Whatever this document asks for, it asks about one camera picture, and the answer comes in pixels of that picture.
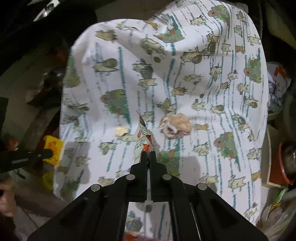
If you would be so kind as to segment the person's left hand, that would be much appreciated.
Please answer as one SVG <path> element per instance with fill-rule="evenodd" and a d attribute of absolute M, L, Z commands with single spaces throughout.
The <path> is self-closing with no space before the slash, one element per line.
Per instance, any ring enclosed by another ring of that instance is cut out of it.
<path fill-rule="evenodd" d="M 1 182 L 1 191 L 3 191 L 3 194 L 1 195 L 0 208 L 1 214 L 6 217 L 14 217 L 16 214 L 17 205 L 12 187 L 13 183 L 10 178 Z"/>

